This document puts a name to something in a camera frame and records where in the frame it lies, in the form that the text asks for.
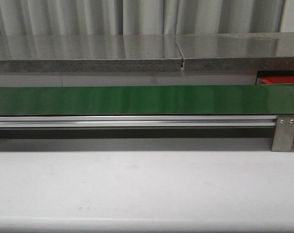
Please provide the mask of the grey stone shelf right slab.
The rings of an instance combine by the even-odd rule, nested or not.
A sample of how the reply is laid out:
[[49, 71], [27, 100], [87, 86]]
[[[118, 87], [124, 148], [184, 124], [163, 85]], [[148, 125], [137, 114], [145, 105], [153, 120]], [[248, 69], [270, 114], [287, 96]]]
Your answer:
[[185, 71], [294, 70], [294, 33], [176, 35]]

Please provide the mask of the grey stone shelf slab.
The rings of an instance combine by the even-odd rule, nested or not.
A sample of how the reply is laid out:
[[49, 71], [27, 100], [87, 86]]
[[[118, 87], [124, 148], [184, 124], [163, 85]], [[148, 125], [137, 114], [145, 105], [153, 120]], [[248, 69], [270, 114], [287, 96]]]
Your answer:
[[180, 71], [170, 35], [0, 35], [0, 73]]
[[176, 35], [185, 71], [294, 70], [294, 33]]

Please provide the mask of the green conveyor belt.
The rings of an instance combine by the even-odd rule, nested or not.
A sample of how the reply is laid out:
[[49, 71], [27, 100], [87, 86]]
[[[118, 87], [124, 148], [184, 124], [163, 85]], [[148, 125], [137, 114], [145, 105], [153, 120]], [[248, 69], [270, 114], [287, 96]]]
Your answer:
[[0, 116], [294, 115], [293, 85], [0, 87]]

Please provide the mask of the red plastic tray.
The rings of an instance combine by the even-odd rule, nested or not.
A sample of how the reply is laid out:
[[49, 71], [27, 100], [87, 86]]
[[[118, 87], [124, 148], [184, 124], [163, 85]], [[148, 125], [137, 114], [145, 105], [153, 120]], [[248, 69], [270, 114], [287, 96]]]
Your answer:
[[269, 76], [261, 78], [264, 84], [290, 84], [294, 85], [294, 76]]

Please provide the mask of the grey stone shelf left slab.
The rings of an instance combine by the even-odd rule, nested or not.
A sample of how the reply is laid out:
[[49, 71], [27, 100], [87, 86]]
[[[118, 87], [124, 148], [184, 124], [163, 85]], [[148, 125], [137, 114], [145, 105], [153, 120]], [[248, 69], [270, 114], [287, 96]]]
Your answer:
[[0, 73], [180, 71], [170, 35], [0, 35]]

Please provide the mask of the white pleated curtain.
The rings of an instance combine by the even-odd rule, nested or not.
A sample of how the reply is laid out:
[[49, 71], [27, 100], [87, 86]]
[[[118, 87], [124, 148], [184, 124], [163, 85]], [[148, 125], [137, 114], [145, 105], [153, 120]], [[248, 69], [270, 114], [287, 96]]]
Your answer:
[[278, 32], [282, 0], [0, 0], [0, 35]]

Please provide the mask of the steel conveyor support bracket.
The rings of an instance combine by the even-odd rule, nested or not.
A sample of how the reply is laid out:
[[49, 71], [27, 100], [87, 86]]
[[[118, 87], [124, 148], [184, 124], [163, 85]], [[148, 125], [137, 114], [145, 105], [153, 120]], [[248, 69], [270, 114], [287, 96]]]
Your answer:
[[294, 115], [278, 116], [274, 139], [271, 147], [272, 152], [289, 152], [294, 140]]

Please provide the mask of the aluminium conveyor side rail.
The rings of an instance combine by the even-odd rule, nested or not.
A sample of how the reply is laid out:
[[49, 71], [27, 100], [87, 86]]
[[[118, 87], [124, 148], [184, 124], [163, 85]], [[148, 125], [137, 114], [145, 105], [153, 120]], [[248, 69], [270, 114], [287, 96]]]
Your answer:
[[0, 116], [0, 128], [275, 126], [277, 116]]

